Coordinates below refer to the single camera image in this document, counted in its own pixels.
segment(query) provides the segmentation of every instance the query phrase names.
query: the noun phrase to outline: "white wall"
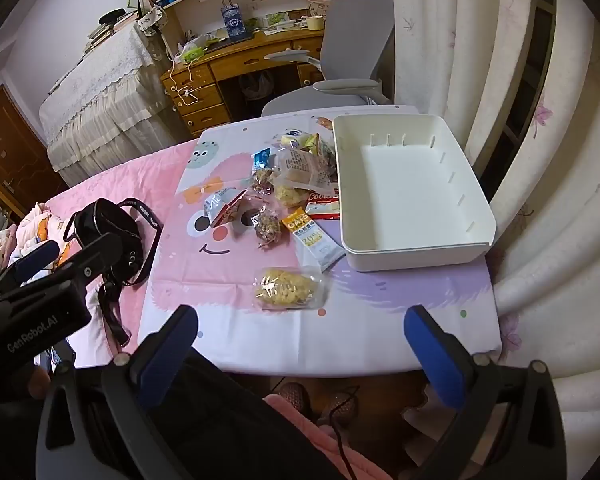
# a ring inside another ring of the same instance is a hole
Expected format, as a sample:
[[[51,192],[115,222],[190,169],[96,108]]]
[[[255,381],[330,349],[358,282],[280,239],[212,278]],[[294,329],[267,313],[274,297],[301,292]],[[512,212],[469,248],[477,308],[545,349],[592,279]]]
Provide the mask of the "white wall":
[[[98,26],[99,17],[126,7],[127,0],[23,1],[0,30],[0,44],[11,49],[0,70],[0,84],[7,87],[41,137],[38,110],[49,89],[80,59],[87,35]]]

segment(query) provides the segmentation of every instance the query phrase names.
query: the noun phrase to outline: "white plastic tray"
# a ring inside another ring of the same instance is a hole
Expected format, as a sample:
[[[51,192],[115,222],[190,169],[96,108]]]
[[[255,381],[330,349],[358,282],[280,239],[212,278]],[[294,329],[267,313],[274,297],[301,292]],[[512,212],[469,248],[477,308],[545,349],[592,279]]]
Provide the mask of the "white plastic tray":
[[[442,118],[342,115],[333,130],[351,267],[460,264],[491,247],[495,218]]]

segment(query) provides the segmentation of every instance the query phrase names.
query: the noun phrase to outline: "gray office chair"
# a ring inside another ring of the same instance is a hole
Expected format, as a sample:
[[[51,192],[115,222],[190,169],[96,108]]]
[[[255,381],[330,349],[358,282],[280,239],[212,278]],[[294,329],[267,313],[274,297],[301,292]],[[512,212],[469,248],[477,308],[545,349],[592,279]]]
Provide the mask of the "gray office chair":
[[[375,81],[378,62],[394,33],[394,0],[334,0],[322,40],[320,60],[308,50],[287,50],[265,59],[311,63],[325,81],[294,90],[267,103],[262,116],[365,104],[389,104]]]

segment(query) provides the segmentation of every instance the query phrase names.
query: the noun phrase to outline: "cartoon face print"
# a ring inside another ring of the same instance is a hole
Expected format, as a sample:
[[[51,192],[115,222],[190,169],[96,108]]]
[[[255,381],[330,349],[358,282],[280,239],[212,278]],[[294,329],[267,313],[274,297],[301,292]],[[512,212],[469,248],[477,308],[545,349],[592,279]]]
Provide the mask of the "cartoon face print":
[[[242,200],[233,221],[218,227],[212,228],[205,217],[206,197],[216,188],[240,189],[241,178],[250,172],[251,155],[233,155],[202,183],[174,197],[152,268],[150,291],[157,308],[220,303],[251,309],[257,270],[298,266],[288,233],[275,247],[258,248],[253,227],[258,205],[251,200]]]
[[[216,156],[219,150],[218,143],[214,140],[204,140],[203,142],[197,143],[191,158],[187,163],[187,168],[195,170],[196,168],[202,168],[205,164],[211,161]]]

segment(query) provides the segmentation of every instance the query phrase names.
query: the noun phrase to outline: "white lace tablecloth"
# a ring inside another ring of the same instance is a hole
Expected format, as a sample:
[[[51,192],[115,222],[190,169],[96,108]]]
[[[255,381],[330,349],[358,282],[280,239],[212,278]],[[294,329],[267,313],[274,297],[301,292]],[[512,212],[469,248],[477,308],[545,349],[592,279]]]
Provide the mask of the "white lace tablecloth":
[[[92,50],[40,107],[46,144],[107,86],[153,62],[148,40],[136,24],[123,28]]]

